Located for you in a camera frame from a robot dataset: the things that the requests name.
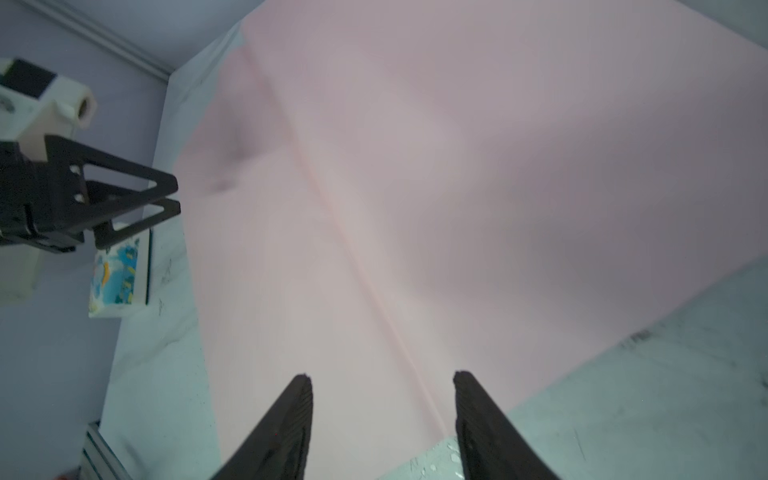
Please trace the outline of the purple pink wrapping paper sheet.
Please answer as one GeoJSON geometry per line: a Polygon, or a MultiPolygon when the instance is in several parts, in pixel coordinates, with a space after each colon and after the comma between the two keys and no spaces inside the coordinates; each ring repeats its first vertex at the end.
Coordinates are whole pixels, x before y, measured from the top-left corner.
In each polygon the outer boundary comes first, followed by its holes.
{"type": "Polygon", "coordinates": [[[767,52],[674,1],[267,1],[176,162],[221,452],[308,476],[510,408],[765,253],[767,52]]]}

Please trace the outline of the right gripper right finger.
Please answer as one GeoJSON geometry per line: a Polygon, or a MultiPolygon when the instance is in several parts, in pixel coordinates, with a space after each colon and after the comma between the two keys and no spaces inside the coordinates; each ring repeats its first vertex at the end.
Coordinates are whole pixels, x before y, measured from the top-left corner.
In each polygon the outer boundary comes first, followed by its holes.
{"type": "Polygon", "coordinates": [[[456,372],[453,383],[465,479],[558,480],[471,372],[456,372]]]}

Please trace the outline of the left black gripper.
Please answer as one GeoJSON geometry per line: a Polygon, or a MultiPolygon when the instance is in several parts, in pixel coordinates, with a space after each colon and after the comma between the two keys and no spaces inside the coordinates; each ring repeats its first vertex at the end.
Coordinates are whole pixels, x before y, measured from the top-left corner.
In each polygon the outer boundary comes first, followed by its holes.
{"type": "Polygon", "coordinates": [[[1,245],[73,252],[85,229],[106,250],[181,213],[174,175],[58,135],[47,162],[1,143],[1,245]]]}

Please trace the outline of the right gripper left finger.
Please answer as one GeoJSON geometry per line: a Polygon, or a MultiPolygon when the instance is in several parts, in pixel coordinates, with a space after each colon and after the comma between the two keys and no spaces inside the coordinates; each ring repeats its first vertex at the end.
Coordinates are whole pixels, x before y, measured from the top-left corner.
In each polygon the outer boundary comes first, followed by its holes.
{"type": "Polygon", "coordinates": [[[302,480],[313,418],[309,376],[295,376],[213,480],[302,480]]]}

